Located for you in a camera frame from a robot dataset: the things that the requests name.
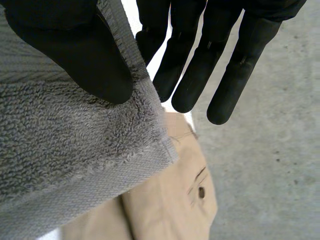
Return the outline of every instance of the black fingertip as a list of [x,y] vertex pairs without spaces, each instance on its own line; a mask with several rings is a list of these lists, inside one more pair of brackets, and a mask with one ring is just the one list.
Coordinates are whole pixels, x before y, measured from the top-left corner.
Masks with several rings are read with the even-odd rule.
[[122,84],[117,86],[117,90],[113,91],[112,93],[108,92],[107,94],[104,94],[106,97],[102,96],[101,99],[104,99],[112,104],[124,104],[126,101],[128,101],[134,91],[134,83],[131,75],[128,76],[127,79],[122,79],[120,82],[122,82]]
[[180,98],[178,95],[176,95],[176,93],[173,94],[171,104],[174,110],[181,114],[190,112],[194,107],[193,105],[188,104],[187,101],[184,101],[183,98]]
[[155,77],[153,80],[153,86],[158,93],[161,103],[168,101],[172,92],[174,91],[171,89],[172,86],[167,84],[165,77]]
[[214,103],[210,103],[207,111],[207,119],[214,125],[225,124],[231,116],[231,113],[225,112],[221,107],[216,107]]

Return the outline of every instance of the concrete surface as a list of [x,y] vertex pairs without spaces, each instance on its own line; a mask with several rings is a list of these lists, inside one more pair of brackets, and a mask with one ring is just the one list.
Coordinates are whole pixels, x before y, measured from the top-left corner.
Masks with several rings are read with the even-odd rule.
[[309,0],[282,24],[231,119],[216,126],[206,111],[236,44],[238,21],[192,111],[219,206],[211,240],[320,239],[319,7]]

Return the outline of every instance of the gloved hand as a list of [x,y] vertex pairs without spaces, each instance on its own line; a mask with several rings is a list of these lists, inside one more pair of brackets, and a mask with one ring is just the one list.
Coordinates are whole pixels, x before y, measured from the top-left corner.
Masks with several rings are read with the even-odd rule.
[[0,0],[12,30],[41,51],[85,91],[121,104],[133,80],[98,0]]
[[293,18],[306,0],[136,2],[143,26],[136,41],[147,65],[165,40],[171,5],[172,35],[153,80],[161,102],[170,98],[179,81],[205,9],[199,46],[172,97],[172,106],[180,113],[189,112],[196,104],[224,51],[231,28],[245,9],[237,44],[207,109],[208,120],[221,125],[230,118],[267,43],[275,37],[282,21]]

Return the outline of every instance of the beige trousers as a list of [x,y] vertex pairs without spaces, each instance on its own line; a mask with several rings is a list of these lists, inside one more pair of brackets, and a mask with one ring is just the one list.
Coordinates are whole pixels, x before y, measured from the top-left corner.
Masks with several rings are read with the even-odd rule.
[[179,160],[64,225],[63,240],[209,239],[217,202],[206,160],[182,114],[166,122]]

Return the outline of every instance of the terry cloth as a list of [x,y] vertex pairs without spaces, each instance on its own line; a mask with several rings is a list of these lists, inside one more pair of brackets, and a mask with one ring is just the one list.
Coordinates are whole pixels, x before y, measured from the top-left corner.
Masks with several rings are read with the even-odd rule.
[[134,78],[121,105],[79,88],[0,8],[1,239],[42,236],[177,158],[121,1],[98,7]]

